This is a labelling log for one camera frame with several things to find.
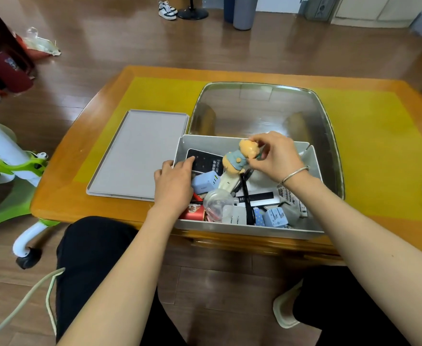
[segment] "light green cord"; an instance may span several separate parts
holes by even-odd
[[[32,287],[32,289],[30,289],[30,291],[27,293],[27,295],[24,296],[24,298],[18,304],[18,306],[14,309],[14,311],[12,311],[12,313],[9,316],[7,316],[7,318],[4,321],[1,322],[1,324],[0,324],[0,331],[9,322],[11,322],[11,320],[14,318],[14,316],[16,314],[18,314],[18,312],[24,307],[24,305],[27,303],[27,301],[30,300],[30,297],[41,286],[41,284],[43,284],[46,280],[48,280],[49,278],[52,277],[51,283],[50,283],[49,288],[48,288],[48,292],[46,294],[46,308],[48,310],[48,314],[49,314],[49,317],[51,319],[51,324],[53,325],[54,334],[56,334],[56,321],[54,319],[54,314],[53,314],[53,311],[51,310],[51,306],[49,304],[49,296],[51,295],[51,291],[53,289],[53,285],[54,285],[54,281],[56,280],[56,277],[58,275],[61,275],[64,271],[65,271],[65,268],[60,268],[60,269],[55,270],[54,272],[51,272],[51,273],[47,274],[45,277],[41,278],[41,280],[37,284],[35,284]]]

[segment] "wooden floor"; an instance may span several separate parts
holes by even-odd
[[[157,0],[0,0],[10,27],[24,34],[34,26],[63,52],[38,64],[40,76],[29,92],[0,104],[0,123],[12,128],[24,149],[52,154],[88,101],[127,64],[397,78],[422,88],[422,38],[405,29],[347,28],[258,13],[253,29],[240,32],[223,23],[220,10],[198,22],[168,22],[156,7]],[[0,186],[0,198],[7,188]],[[44,254],[36,267],[22,271],[14,263],[11,245],[33,222],[23,217],[0,225],[0,322],[56,264],[65,225],[39,239]],[[309,266],[296,258],[171,245],[159,294],[191,345],[314,345],[318,330],[284,330],[271,311],[273,298]],[[38,291],[0,334],[1,346],[54,344],[45,294],[45,288]]]

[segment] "coffee table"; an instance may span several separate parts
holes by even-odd
[[[203,87],[219,81],[315,91],[334,128],[346,202],[422,250],[422,95],[396,80],[128,66],[91,100],[62,139],[35,193],[32,214],[70,223],[98,215],[140,227],[152,203],[86,194],[124,113],[191,115]],[[337,255],[327,236],[298,240],[176,229],[172,236],[231,250],[296,250],[320,259]]]

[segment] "white and black shoe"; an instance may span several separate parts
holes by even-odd
[[[169,4],[168,0],[166,0],[164,4],[169,6],[169,8],[171,9],[171,12],[173,12],[174,14],[177,14],[177,10]]]
[[[162,1],[158,1],[158,15],[169,21],[176,19],[176,15],[171,10],[171,7]]]

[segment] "black pants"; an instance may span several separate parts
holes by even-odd
[[[129,225],[96,216],[67,228],[57,250],[58,268],[66,267],[57,278],[57,341],[136,233]],[[346,267],[309,272],[294,314],[300,322],[323,331],[317,345],[408,345]],[[141,345],[161,345],[164,340],[186,345],[155,292]]]

